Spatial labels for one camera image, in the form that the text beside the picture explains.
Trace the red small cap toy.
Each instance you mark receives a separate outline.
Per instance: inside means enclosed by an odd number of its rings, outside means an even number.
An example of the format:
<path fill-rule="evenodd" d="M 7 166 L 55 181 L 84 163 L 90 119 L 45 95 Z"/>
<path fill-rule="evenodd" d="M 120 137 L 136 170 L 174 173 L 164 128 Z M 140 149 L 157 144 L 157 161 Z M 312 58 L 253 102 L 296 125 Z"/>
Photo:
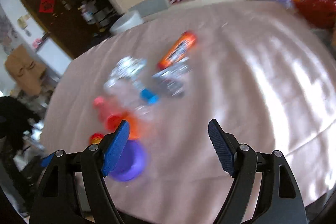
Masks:
<path fill-rule="evenodd" d="M 103 138 L 104 138 L 104 134 L 100 132 L 96 132 L 89 137 L 89 145 L 99 144 Z"/>

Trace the red orange wrapper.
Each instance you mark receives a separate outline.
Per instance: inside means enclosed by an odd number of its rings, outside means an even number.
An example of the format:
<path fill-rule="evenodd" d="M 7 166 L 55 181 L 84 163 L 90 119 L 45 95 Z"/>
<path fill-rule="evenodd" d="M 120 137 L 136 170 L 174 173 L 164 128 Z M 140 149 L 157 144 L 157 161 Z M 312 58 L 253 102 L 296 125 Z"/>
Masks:
<path fill-rule="evenodd" d="M 129 124 L 129 140 L 138 140 L 143 136 L 144 122 L 130 112 L 109 114 L 103 121 L 108 132 L 115 132 L 122 121 Z"/>

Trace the blue white small bottle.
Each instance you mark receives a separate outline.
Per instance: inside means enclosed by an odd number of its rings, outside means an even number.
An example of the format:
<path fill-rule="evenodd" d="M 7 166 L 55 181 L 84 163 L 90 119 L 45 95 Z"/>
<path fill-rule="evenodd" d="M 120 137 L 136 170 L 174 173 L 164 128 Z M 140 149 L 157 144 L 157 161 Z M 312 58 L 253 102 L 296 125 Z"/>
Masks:
<path fill-rule="evenodd" d="M 144 86 L 141 81 L 135 80 L 132 84 L 138 90 L 139 97 L 148 105 L 154 105 L 159 102 L 159 96 Z"/>

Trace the silver foil snack wrapper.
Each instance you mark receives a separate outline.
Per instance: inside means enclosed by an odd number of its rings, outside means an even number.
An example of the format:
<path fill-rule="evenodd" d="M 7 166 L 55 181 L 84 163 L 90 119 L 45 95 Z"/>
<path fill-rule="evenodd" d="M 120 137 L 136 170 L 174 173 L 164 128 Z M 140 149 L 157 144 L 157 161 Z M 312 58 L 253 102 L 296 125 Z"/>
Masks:
<path fill-rule="evenodd" d="M 183 97 L 185 95 L 185 87 L 181 77 L 190 71 L 188 60 L 189 57 L 184 57 L 168 68 L 152 75 L 152 79 L 167 96 Z"/>

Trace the orange candy tube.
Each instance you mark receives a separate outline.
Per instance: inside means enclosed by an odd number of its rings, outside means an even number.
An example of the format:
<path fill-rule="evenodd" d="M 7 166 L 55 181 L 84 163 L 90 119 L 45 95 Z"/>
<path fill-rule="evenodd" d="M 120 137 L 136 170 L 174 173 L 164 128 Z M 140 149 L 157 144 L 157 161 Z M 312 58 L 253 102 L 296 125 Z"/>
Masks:
<path fill-rule="evenodd" d="M 187 51 L 192 48 L 197 41 L 197 36 L 191 31 L 184 32 L 174 45 L 168 50 L 157 66 L 163 70 L 183 59 Z"/>

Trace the pink satin tablecloth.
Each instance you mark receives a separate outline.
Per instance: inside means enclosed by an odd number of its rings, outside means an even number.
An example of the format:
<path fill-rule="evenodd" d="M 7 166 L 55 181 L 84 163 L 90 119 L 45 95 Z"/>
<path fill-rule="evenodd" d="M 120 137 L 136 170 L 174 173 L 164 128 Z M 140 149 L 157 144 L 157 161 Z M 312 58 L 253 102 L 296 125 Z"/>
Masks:
<path fill-rule="evenodd" d="M 162 97 L 142 136 L 149 163 L 106 186 L 121 211 L 154 223 L 212 223 L 232 184 L 207 125 L 254 150 L 281 151 L 308 205 L 335 186 L 335 60 L 310 27 L 281 4 L 246 1 L 169 12 L 72 61 L 42 132 L 49 152 L 82 151 L 102 130 L 93 100 L 125 56 L 145 72 L 185 31 L 196 33 L 182 98 Z"/>

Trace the white round stool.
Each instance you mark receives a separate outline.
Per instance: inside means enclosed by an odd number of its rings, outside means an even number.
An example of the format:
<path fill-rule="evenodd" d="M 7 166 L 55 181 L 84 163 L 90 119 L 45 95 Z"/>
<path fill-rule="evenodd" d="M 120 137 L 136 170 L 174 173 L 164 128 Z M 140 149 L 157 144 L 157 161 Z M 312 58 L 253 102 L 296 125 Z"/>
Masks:
<path fill-rule="evenodd" d="M 144 21 L 138 11 L 130 11 L 119 18 L 111 26 L 109 32 L 111 35 L 120 34 L 143 23 Z"/>

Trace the dark brown door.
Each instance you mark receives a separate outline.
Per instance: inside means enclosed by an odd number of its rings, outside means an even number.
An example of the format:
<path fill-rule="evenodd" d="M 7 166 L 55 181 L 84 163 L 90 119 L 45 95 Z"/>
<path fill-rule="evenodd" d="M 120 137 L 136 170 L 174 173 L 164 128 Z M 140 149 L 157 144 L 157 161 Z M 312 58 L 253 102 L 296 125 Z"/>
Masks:
<path fill-rule="evenodd" d="M 20 1 L 49 38 L 73 59 L 109 36 L 85 21 L 74 0 Z"/>

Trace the red plastic bag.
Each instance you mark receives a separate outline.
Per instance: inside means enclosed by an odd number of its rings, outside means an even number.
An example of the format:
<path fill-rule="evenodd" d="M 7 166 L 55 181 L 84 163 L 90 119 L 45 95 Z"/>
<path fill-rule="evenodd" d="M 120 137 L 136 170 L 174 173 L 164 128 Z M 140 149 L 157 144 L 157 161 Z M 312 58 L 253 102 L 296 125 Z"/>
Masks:
<path fill-rule="evenodd" d="M 297 8 L 317 28 L 331 29 L 335 25 L 335 0 L 300 0 Z"/>

